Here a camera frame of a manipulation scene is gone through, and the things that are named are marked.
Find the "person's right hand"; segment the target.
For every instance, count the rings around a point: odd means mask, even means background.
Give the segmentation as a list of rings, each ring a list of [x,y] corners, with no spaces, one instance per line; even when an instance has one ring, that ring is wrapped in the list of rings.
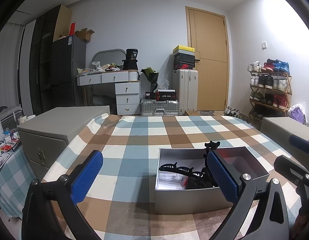
[[[290,239],[309,239],[309,206],[301,207],[290,231]]]

